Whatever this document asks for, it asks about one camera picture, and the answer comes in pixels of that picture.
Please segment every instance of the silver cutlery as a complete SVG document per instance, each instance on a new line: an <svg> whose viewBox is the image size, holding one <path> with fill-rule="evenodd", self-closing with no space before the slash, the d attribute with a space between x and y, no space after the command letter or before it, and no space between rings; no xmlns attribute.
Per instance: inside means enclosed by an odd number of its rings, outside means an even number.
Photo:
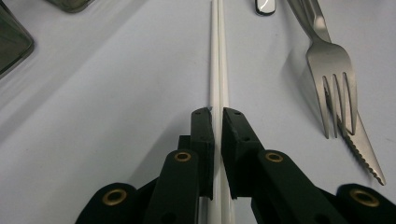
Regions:
<svg viewBox="0 0 396 224"><path fill-rule="evenodd" d="M269 16L275 12L276 0L256 0L256 12L262 16Z"/></svg>
<svg viewBox="0 0 396 224"><path fill-rule="evenodd" d="M338 106L340 107L341 111L341 131L343 136L347 135L346 98L349 99L352 124L351 131L352 134L354 134L356 132L358 99L355 73L352 69L349 56L341 46L326 42L321 39L319 35L317 35L305 16L303 6L299 0L288 0L288 2L299 23L312 40L311 47L306 53L306 59L316 86L325 136L329 138L328 111L325 89L328 91L330 103L332 105L331 110L334 136L337 137L336 110Z"/></svg>
<svg viewBox="0 0 396 224"><path fill-rule="evenodd" d="M310 22L310 25L318 34L318 36L331 43L329 32L327 30L326 21L324 20L323 14L321 12L318 0L302 0L303 6L305 8L306 16ZM328 100L328 106L331 107L330 99ZM350 108L349 100L346 100L346 111ZM372 145L364 130L363 123L361 122L361 116L357 111L357 122L355 134L352 134L352 123L353 120L349 113L346 113L345 121L343 124L341 121L341 110L339 107L336 109L337 124L340 129L346 127L346 135L344 139L348 146L359 156L359 158L364 162L365 166L368 168L370 173L378 180L381 185L386 184L385 177L382 173L381 167L378 164L378 160L374 154Z"/></svg>

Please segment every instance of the serrated knife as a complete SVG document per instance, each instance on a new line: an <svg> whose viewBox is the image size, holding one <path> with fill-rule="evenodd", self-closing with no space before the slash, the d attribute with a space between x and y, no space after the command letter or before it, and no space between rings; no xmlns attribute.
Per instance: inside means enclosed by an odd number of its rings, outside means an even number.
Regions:
<svg viewBox="0 0 396 224"><path fill-rule="evenodd" d="M301 0L305 14L308 20L311 22L312 27L320 38L324 41L331 43L329 32L327 30L326 21L324 20L321 12L318 0ZM349 111L349 100L346 100L346 111ZM337 124L338 127L342 128L342 121L340 117L340 108L337 108ZM370 173L378 180L381 185L386 185L386 180L382 174L381 167L379 166L378 160L373 151L373 147L364 130L363 123L361 122L361 116L358 112L356 132L352 134L351 131L351 118L350 113L346 113L346 136L343 136L349 148L362 160L364 165L367 167Z"/></svg>

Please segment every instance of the white table surface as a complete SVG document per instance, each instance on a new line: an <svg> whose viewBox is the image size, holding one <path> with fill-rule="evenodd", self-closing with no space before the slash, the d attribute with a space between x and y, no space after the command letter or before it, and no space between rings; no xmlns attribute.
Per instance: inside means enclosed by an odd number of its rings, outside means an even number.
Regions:
<svg viewBox="0 0 396 224"><path fill-rule="evenodd" d="M5 0L35 51L0 80L0 223L74 223L101 187L142 187L209 104L209 0L95 0L67 14ZM388 184L342 138L324 137L305 61L309 39L286 0L260 17L225 0L230 106L267 149L287 153L318 187L358 183L396 203L396 1L319 1L358 80L359 111ZM250 199L236 223L256 223Z"/></svg>

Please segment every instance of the white chopstick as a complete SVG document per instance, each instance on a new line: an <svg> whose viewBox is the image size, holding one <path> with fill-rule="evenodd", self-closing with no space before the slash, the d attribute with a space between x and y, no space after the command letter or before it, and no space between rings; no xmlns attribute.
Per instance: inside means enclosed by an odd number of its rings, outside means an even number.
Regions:
<svg viewBox="0 0 396 224"><path fill-rule="evenodd" d="M212 124L216 144L213 201L208 203L207 221L209 224L234 224L233 200L231 199L220 152L222 110L224 106L229 106L222 0L213 0L212 2L211 42L210 104L212 106Z"/></svg>

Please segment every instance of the brass ring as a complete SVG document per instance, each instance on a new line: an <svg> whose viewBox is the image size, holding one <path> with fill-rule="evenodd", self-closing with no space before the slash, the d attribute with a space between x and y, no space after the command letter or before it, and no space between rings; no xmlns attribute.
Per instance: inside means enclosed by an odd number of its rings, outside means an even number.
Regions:
<svg viewBox="0 0 396 224"><path fill-rule="evenodd" d="M191 159L191 154L187 152L178 152L175 155L175 160L177 161L189 161Z"/></svg>
<svg viewBox="0 0 396 224"><path fill-rule="evenodd" d="M361 203L363 205L369 206L369 207L378 207L379 206L379 200L373 196L371 193L366 192L361 189L352 189L349 192L349 195L358 203Z"/></svg>
<svg viewBox="0 0 396 224"><path fill-rule="evenodd" d="M113 206L122 203L126 199L126 195L127 192L124 189L113 189L108 191L105 196L103 196L102 202L105 205Z"/></svg>
<svg viewBox="0 0 396 224"><path fill-rule="evenodd" d="M283 157L275 152L268 152L265 154L265 159L273 162L282 162Z"/></svg>

